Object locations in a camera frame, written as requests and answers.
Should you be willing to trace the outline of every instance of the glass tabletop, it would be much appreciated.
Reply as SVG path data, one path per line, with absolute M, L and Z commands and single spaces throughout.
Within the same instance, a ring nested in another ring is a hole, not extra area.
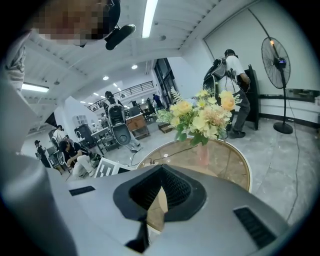
M 226 179 L 250 191 L 249 164 L 235 147 L 223 140 L 210 139 L 207 144 L 207 161 L 202 162 L 200 159 L 202 147 L 199 145 L 192 147 L 190 141 L 190 138 L 184 142 L 172 141 L 157 148 L 141 161 L 137 169 L 150 165 L 168 164 Z M 163 217 L 167 211 L 166 194 L 161 189 L 148 210 L 148 224 L 157 231 L 161 231 L 164 226 Z

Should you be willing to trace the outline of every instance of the cable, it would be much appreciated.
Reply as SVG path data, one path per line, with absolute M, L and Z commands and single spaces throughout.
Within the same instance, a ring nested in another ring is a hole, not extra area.
M 187 150 L 191 150 L 191 149 L 193 149 L 193 148 L 195 148 L 195 147 L 197 147 L 197 146 L 193 146 L 193 147 L 190 147 L 190 148 L 181 150 L 181 151 L 179 151 L 179 152 L 173 153 L 173 154 L 168 155 L 168 156 L 166 156 L 166 157 L 161 157 L 161 158 L 158 158 L 158 159 L 154 159 L 154 160 L 152 161 L 152 164 L 154 165 L 154 164 L 155 164 L 155 161 L 157 161 L 157 160 L 162 160 L 162 159 L 164 159 L 164 158 L 172 157 L 172 156 L 174 156 L 174 155 L 176 155 L 176 154 L 179 154 L 179 153 L 184 152 L 184 151 L 187 151 Z
M 297 158 L 296 167 L 295 167 L 295 199 L 293 201 L 293 205 L 292 205 L 292 208 L 291 208 L 290 213 L 288 215 L 288 218 L 286 219 L 287 222 L 290 219 L 291 214 L 294 211 L 294 208 L 295 208 L 298 196 L 299 196 L 299 194 L 298 194 L 298 166 L 299 166 L 299 158 L 300 158 L 300 148 L 299 148 L 298 137 L 297 137 L 297 132 L 296 132 L 296 117 L 295 117 L 295 114 L 294 114 L 292 107 L 290 105 L 290 100 L 288 100 L 288 103 L 289 103 L 289 107 L 290 107 L 292 115 L 293 115 L 294 136 L 295 136 L 295 140 L 296 140 L 296 146 L 298 148 L 298 158 Z
M 134 157 L 136 155 L 136 153 L 138 153 L 139 151 L 141 151 L 144 147 L 140 148 L 137 152 L 135 152 L 133 155 L 132 155 L 132 159 L 131 159 L 131 166 L 137 166 L 138 164 L 140 164 L 140 162 L 136 163 L 136 164 L 132 164 L 133 160 L 134 160 Z

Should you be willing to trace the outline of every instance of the standing fan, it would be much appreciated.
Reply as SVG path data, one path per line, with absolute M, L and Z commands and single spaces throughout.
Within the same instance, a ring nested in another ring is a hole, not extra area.
M 282 44 L 269 36 L 268 32 L 258 20 L 258 18 L 253 14 L 253 12 L 248 9 L 255 19 L 259 22 L 267 38 L 263 40 L 261 47 L 262 60 L 264 64 L 265 72 L 274 85 L 278 89 L 283 89 L 284 98 L 284 114 L 283 122 L 276 122 L 273 128 L 282 134 L 292 134 L 293 128 L 286 123 L 286 110 L 287 110 L 287 95 L 286 95 L 286 85 L 290 78 L 290 61 L 288 54 Z

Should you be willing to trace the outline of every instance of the ceiling light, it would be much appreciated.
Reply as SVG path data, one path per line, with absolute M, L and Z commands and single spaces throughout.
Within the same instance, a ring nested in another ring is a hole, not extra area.
M 147 0 L 146 2 L 142 38 L 150 37 L 151 26 L 154 20 L 157 3 L 158 0 Z
M 21 89 L 27 90 L 27 91 L 41 92 L 41 93 L 47 93 L 49 91 L 49 87 L 27 84 L 27 83 L 23 83 Z

